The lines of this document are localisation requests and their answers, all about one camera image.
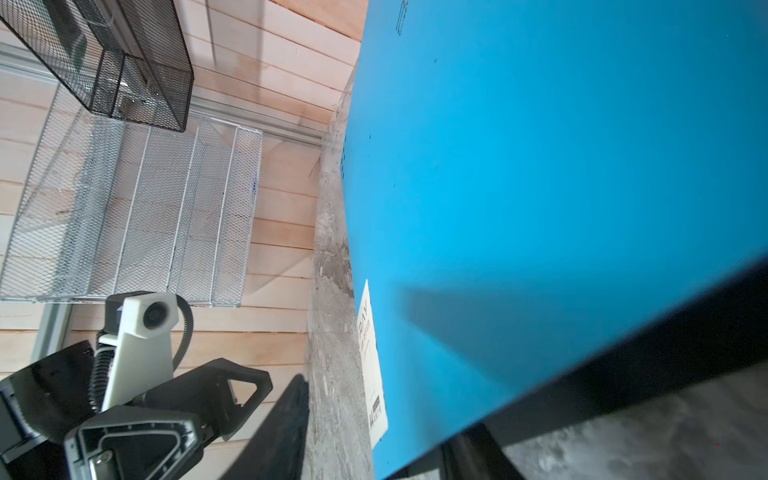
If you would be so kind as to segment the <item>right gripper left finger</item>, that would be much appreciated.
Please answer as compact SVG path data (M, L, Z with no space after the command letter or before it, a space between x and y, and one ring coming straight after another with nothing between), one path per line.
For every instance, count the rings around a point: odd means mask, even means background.
M524 480L483 423L444 442L440 452L441 479Z

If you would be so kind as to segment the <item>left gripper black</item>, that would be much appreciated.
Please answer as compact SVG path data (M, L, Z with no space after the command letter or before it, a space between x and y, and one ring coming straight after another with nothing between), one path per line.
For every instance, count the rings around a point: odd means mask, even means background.
M3 479L179 479L273 390L268 372L218 358L107 410L115 350L82 341L1 381ZM255 391L241 403L235 383Z

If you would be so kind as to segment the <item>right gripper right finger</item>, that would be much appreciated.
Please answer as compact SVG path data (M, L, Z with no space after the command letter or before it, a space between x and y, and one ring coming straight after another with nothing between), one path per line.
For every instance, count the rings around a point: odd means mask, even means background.
M610 415L767 359L767 262L487 416L501 444Z

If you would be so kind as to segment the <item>blue folder black inside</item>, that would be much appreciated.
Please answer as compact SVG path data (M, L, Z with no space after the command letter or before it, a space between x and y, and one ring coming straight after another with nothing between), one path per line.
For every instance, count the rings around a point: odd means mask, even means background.
M385 479L767 262L767 5L373 1L342 184Z

